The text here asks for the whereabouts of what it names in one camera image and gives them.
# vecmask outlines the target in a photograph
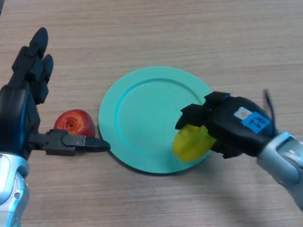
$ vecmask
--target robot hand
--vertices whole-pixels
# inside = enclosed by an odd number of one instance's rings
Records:
[[[242,153],[256,157],[257,164],[287,189],[303,211],[303,143],[288,132],[278,132],[267,91],[264,100],[271,116],[249,99],[212,92],[203,105],[191,104],[181,110],[176,129],[204,125],[216,139],[211,150],[223,158]]]
[[[26,177],[32,150],[74,156],[77,150],[109,151],[102,139],[70,135],[65,130],[39,133],[37,105],[45,102],[53,58],[44,56],[48,33],[40,28],[29,46],[21,48],[9,83],[0,90],[0,226],[19,227],[29,198]]]

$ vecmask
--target wooden table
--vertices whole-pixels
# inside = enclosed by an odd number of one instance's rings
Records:
[[[40,131],[65,110],[97,122],[108,88],[126,73],[167,65],[213,90],[260,105],[269,88],[277,125],[303,136],[301,0],[6,0],[0,18],[1,86],[41,26],[55,68]],[[133,173],[107,153],[33,151],[24,227],[301,227],[302,212],[253,158],[212,154],[175,177]]]

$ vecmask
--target black cable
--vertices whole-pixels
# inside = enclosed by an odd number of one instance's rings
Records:
[[[270,111],[271,121],[272,121],[272,137],[274,137],[276,135],[276,116],[275,116],[274,106],[271,101],[269,91],[267,89],[264,89],[263,94],[264,94],[264,99],[266,101],[266,104]]]

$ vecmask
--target red apple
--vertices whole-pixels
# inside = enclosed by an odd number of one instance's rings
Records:
[[[71,135],[95,137],[96,127],[91,116],[84,110],[69,110],[62,113],[55,122],[54,129],[64,129]]]

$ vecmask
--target blue label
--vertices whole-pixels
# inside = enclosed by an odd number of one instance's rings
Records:
[[[270,124],[270,120],[257,112],[253,112],[242,121],[242,124],[252,130],[254,133],[258,134]]]

